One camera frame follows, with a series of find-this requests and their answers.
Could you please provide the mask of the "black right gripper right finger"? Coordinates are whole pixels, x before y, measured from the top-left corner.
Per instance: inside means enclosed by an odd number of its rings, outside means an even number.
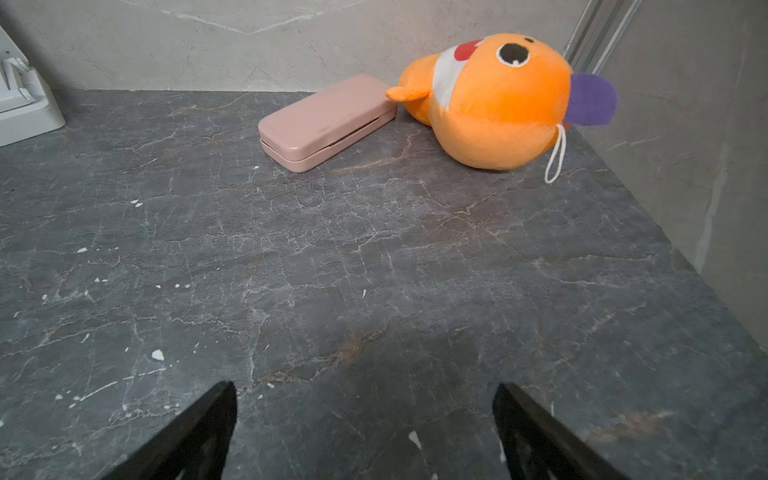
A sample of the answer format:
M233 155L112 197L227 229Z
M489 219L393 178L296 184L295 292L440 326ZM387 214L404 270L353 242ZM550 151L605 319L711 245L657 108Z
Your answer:
M498 386L493 417L512 479L628 479L513 383Z

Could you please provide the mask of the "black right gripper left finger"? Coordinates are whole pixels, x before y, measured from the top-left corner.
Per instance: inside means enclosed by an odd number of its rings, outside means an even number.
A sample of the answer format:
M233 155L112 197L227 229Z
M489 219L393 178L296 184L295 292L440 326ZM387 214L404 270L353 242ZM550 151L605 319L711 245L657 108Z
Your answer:
M234 383L220 381L105 477L220 479L237 414Z

